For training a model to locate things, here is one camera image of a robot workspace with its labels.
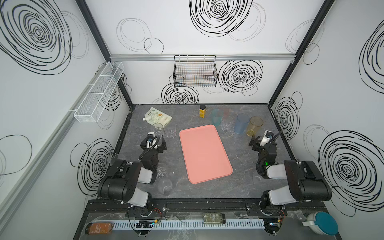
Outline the teal plastic cup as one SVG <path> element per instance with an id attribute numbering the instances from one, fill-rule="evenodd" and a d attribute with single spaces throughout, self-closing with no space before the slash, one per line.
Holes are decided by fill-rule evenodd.
<path id="1" fill-rule="evenodd" d="M 211 121 L 212 121 L 212 124 L 214 126 L 218 127 L 218 126 L 221 125 L 223 116 L 222 117 L 218 117 L 218 116 L 216 116 L 216 114 L 217 114 L 217 109 L 212 110 L 212 112 L 211 112 Z"/>

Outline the blue plastic cup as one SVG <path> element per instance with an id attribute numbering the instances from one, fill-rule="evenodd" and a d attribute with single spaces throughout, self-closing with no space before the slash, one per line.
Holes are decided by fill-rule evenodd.
<path id="1" fill-rule="evenodd" d="M 244 113 L 240 113 L 237 115 L 236 123 L 234 127 L 234 132 L 238 135 L 244 133 L 250 121 L 250 117 Z"/>

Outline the amber plastic cup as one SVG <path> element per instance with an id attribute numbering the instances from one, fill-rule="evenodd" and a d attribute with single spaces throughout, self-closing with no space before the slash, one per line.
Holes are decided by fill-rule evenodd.
<path id="1" fill-rule="evenodd" d="M 252 137 L 259 131 L 259 129 L 263 126 L 263 124 L 264 124 L 264 121 L 260 117 L 256 117 L 256 116 L 251 117 L 246 129 L 246 134 L 249 137 Z"/>

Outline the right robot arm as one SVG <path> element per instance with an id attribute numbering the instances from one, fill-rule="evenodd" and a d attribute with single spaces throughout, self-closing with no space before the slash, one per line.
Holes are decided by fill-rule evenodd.
<path id="1" fill-rule="evenodd" d="M 276 162 L 277 138 L 283 132 L 274 135 L 265 131 L 262 136 L 252 135 L 249 146 L 258 153 L 256 172 L 264 179 L 282 179 L 287 185 L 275 190 L 263 192 L 259 203 L 265 215 L 271 215 L 274 206 L 303 202 L 324 202 L 332 198 L 332 190 L 322 173 L 312 161 Z"/>

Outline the pink plastic tray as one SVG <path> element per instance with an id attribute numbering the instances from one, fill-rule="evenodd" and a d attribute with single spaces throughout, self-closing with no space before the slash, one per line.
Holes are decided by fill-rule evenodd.
<path id="1" fill-rule="evenodd" d="M 182 130 L 179 137 L 190 183 L 196 185 L 233 173 L 233 167 L 215 126 L 206 125 Z"/>

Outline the clear faceted glass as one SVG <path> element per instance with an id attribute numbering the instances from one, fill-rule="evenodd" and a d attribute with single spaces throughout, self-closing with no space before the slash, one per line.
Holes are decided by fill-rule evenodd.
<path id="1" fill-rule="evenodd" d="M 223 116 L 221 122 L 221 129 L 224 132 L 229 132 L 234 124 L 234 119 L 231 116 Z"/>

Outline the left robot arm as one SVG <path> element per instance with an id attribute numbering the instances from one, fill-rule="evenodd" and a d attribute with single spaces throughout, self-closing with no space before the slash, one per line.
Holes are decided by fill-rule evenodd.
<path id="1" fill-rule="evenodd" d="M 143 152 L 137 161 L 114 161 L 98 186 L 98 197 L 152 210 L 151 194 L 140 190 L 137 184 L 152 185 L 156 181 L 159 154 L 167 149 L 167 145 L 163 136 L 149 132 L 141 142 L 141 148 Z"/>

